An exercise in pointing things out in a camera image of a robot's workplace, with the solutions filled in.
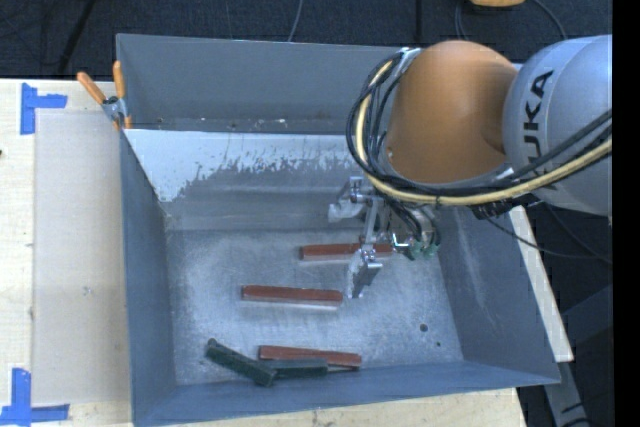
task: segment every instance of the bin floor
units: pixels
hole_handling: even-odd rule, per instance
[[[337,308],[241,301],[241,287],[251,284],[345,293],[349,261],[301,262],[300,247],[354,242],[358,234],[167,231],[178,384],[245,379],[205,357],[211,337],[252,358],[260,345],[287,345],[356,352],[362,368],[462,360],[438,257],[381,259],[363,296],[345,295]]]

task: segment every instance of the brown wooden block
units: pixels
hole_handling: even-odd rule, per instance
[[[242,287],[242,299],[245,301],[339,306],[342,304],[342,292],[315,288],[245,285]]]
[[[324,358],[329,365],[358,368],[362,365],[362,357],[354,352],[325,351],[302,347],[284,347],[281,345],[261,345],[258,348],[260,359],[299,359]]]
[[[393,248],[390,244],[374,244],[376,255],[384,258],[391,256]],[[305,262],[317,262],[324,260],[347,260],[358,249],[359,243],[353,244],[310,244],[300,248],[300,259]]]

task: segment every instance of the dark floor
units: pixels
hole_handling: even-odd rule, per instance
[[[88,0],[0,0],[0,76],[70,78],[85,70],[110,80],[117,33],[424,46],[460,37],[458,0],[303,0],[296,25],[299,1],[97,0],[70,45]],[[469,39],[523,62],[565,35],[612,33],[612,11],[612,0],[537,0],[500,14],[464,7],[462,20]],[[612,283],[612,235],[606,218],[552,210],[536,206],[529,214],[564,312]],[[613,330],[582,342],[575,353],[572,369],[591,423],[613,425]],[[542,388],[522,389],[520,396],[530,427],[553,425]]]

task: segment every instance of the gray bin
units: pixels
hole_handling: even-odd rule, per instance
[[[441,210],[437,257],[386,259],[338,308],[240,301],[245,284],[346,288],[346,262],[298,251],[360,234],[327,209],[359,171],[347,113],[396,50],[117,36],[134,123],[120,155],[136,426],[559,381],[517,242],[467,209]],[[209,338],[253,358],[294,345],[363,364],[262,387],[209,361]]]

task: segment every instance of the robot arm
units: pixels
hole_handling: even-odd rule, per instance
[[[383,82],[365,87],[347,123],[352,154],[380,193],[472,206],[533,192],[611,215],[610,36],[552,45],[519,71],[482,45],[443,42],[384,93]]]

